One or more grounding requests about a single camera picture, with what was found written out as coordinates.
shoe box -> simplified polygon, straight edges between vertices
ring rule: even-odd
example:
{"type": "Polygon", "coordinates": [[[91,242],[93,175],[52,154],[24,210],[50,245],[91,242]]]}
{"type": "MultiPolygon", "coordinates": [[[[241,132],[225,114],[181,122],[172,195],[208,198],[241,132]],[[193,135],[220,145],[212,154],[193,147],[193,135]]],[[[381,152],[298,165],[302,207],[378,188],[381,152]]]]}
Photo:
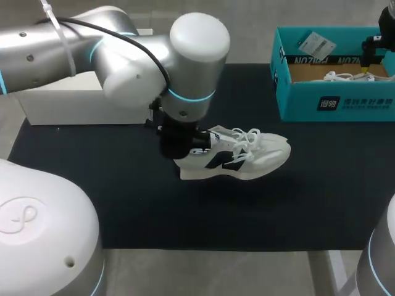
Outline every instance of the shoe box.
{"type": "MultiPolygon", "coordinates": [[[[372,27],[279,27],[270,71],[283,121],[395,121],[395,81],[323,81],[362,73],[362,42],[372,27]]],[[[395,75],[395,53],[378,49],[368,72],[395,75]]]]}

black n logo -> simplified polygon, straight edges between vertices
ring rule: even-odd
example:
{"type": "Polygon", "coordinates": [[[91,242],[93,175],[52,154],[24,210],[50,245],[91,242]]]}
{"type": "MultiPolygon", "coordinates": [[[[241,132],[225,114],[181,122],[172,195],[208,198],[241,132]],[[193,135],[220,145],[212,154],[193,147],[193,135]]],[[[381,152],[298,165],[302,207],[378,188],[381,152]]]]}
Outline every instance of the black n logo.
{"type": "MultiPolygon", "coordinates": [[[[241,153],[246,153],[246,152],[243,149],[241,149],[240,154],[241,153]]],[[[243,165],[243,163],[245,162],[245,160],[237,163],[233,163],[232,161],[233,161],[233,152],[221,151],[217,153],[216,156],[206,165],[206,168],[218,168],[221,165],[222,168],[226,170],[238,171],[243,165]]]]}

gray floor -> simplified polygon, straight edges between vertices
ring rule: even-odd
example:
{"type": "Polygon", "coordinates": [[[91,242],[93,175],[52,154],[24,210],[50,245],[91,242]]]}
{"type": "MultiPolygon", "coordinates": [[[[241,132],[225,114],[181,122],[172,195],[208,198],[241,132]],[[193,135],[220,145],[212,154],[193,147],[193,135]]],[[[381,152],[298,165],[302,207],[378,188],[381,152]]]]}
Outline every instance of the gray floor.
{"type": "MultiPolygon", "coordinates": [[[[103,5],[118,6],[139,28],[169,31],[181,14],[218,17],[231,34],[229,62],[270,59],[273,34],[282,25],[376,25],[387,0],[49,0],[56,15],[72,16],[103,5]]],[[[44,17],[38,0],[0,0],[0,29],[44,17]]],[[[0,157],[7,158],[24,114],[0,97],[0,157]]],[[[342,252],[347,275],[360,252],[342,252]]],[[[108,296],[331,295],[321,253],[237,253],[109,250],[108,296]]]]}

shoe sole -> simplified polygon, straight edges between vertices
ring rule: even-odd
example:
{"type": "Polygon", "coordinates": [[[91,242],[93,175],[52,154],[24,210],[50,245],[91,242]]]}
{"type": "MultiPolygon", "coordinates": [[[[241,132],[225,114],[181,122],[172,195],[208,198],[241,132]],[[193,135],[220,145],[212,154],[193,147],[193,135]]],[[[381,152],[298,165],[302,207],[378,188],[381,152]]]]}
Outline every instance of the shoe sole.
{"type": "Polygon", "coordinates": [[[253,173],[242,173],[239,171],[233,170],[226,170],[224,168],[213,168],[213,169],[206,169],[206,170],[180,170],[180,179],[181,180],[202,180],[202,179],[209,179],[218,175],[225,175],[231,176],[243,181],[253,180],[260,177],[263,177],[281,167],[286,161],[288,160],[289,156],[277,166],[273,166],[271,168],[267,168],[263,171],[255,171],[253,173]]]}

price tag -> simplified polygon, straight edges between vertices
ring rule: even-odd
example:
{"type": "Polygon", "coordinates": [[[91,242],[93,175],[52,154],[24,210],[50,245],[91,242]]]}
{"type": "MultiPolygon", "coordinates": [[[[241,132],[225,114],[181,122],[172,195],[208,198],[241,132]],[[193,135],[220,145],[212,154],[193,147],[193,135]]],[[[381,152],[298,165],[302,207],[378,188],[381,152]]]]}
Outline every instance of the price tag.
{"type": "Polygon", "coordinates": [[[312,32],[299,49],[318,60],[324,60],[336,48],[336,44],[316,32],[312,32]]]}

